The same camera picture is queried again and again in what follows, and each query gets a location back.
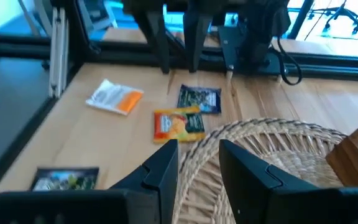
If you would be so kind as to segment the black office chair base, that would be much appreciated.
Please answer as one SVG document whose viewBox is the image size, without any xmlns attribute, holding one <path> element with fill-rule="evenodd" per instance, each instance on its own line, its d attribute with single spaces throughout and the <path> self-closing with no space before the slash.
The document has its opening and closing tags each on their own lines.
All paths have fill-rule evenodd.
<svg viewBox="0 0 358 224">
<path fill-rule="evenodd" d="M 358 14 L 346 8 L 347 0 L 344 0 L 339 7 L 329 7 L 331 3 L 328 4 L 326 8 L 321 9 L 311 9 L 308 15 L 308 20 L 312 20 L 316 13 L 320 13 L 321 16 L 328 16 L 328 20 L 324 25 L 324 30 L 329 30 L 331 28 L 330 22 L 332 20 L 337 20 L 340 16 L 346 16 L 353 21 L 353 31 L 352 34 L 358 33 Z"/>
</svg>

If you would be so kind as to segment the woven round placemat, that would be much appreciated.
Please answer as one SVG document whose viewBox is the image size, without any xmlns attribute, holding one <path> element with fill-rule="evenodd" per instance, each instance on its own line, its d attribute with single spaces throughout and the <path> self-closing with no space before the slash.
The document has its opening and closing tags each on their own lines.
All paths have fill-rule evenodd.
<svg viewBox="0 0 358 224">
<path fill-rule="evenodd" d="M 344 138 L 335 129 L 279 118 L 235 121 L 216 128 L 180 159 L 172 224 L 236 224 L 219 168 L 220 140 L 228 139 L 318 187 L 340 187 L 325 157 Z"/>
</svg>

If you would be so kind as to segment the white and orange tea packet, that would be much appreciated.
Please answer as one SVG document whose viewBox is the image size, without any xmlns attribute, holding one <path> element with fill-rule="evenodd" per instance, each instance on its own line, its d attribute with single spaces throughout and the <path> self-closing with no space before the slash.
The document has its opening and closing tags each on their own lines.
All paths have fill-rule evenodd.
<svg viewBox="0 0 358 224">
<path fill-rule="evenodd" d="M 93 108 L 127 116 L 134 109 L 143 94 L 144 92 L 140 89 L 104 79 L 85 103 Z"/>
</svg>

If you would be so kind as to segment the dark green tea packet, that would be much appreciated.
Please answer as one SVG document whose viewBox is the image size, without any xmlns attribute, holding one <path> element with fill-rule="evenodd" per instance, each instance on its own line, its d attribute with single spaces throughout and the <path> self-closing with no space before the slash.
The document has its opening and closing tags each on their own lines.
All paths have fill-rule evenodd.
<svg viewBox="0 0 358 224">
<path fill-rule="evenodd" d="M 177 107 L 198 107 L 204 114 L 221 113 L 221 89 L 182 85 Z"/>
<path fill-rule="evenodd" d="M 98 174 L 98 167 L 38 168 L 30 190 L 92 190 Z"/>
</svg>

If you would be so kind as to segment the wooden tea organizer box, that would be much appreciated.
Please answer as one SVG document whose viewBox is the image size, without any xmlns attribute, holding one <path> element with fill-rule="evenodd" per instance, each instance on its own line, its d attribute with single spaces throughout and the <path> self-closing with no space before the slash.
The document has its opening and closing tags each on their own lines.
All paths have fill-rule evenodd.
<svg viewBox="0 0 358 224">
<path fill-rule="evenodd" d="M 358 129 L 335 145 L 326 161 L 343 185 L 358 187 Z"/>
</svg>

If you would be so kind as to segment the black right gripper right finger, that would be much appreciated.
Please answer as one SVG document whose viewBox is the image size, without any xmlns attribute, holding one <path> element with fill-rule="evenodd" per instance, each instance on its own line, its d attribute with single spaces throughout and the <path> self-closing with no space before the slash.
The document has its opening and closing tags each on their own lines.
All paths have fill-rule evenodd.
<svg viewBox="0 0 358 224">
<path fill-rule="evenodd" d="M 222 139 L 219 163 L 236 224 L 340 224 L 340 194 Z"/>
</svg>

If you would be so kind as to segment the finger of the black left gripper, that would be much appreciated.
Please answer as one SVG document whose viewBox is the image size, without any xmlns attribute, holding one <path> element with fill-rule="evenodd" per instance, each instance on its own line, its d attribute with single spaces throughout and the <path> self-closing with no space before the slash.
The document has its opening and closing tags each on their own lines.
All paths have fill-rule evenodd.
<svg viewBox="0 0 358 224">
<path fill-rule="evenodd" d="M 134 19 L 155 54 L 161 71 L 168 74 L 170 56 L 162 12 L 141 11 L 134 14 Z"/>
<path fill-rule="evenodd" d="M 212 16 L 199 11 L 186 11 L 183 15 L 185 53 L 189 72 L 196 72 Z"/>
</svg>

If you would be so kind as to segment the orange yellow tea packet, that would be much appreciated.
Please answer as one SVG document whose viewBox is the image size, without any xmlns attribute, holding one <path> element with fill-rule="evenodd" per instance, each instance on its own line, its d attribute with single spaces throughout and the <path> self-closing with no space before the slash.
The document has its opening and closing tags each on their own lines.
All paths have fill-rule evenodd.
<svg viewBox="0 0 358 224">
<path fill-rule="evenodd" d="M 205 136 L 203 118 L 198 107 L 154 111 L 154 143 L 165 143 L 171 139 L 193 142 Z"/>
</svg>

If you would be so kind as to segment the white frame bracket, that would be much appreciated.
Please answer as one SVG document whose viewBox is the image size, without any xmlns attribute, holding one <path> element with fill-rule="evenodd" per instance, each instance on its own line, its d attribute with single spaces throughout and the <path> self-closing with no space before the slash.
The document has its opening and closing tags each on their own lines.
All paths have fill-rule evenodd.
<svg viewBox="0 0 358 224">
<path fill-rule="evenodd" d="M 61 97 L 67 86 L 69 21 L 63 7 L 53 8 L 50 49 L 49 95 Z"/>
</svg>

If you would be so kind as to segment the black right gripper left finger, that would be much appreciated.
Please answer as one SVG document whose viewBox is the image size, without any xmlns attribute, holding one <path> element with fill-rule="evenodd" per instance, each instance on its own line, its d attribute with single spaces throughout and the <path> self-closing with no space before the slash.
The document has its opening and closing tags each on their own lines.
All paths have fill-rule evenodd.
<svg viewBox="0 0 358 224">
<path fill-rule="evenodd" d="M 171 139 L 115 183 L 114 224 L 172 224 L 178 184 L 178 141 Z"/>
</svg>

